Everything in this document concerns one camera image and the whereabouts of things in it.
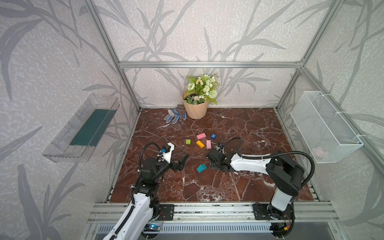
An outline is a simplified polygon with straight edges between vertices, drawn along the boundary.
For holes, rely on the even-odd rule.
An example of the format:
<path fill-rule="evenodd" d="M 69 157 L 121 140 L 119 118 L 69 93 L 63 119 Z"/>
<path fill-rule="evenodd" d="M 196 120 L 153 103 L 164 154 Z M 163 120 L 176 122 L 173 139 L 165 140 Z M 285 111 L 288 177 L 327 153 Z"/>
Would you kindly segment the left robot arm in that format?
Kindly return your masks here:
<path fill-rule="evenodd" d="M 104 237 L 105 240 L 137 240 L 147 223 L 160 215 L 160 202 L 156 197 L 160 181 L 168 170 L 182 171 L 189 155 L 180 161 L 171 160 L 172 153 L 161 154 L 157 158 L 148 158 L 141 167 L 131 193 L 131 202 Z"/>

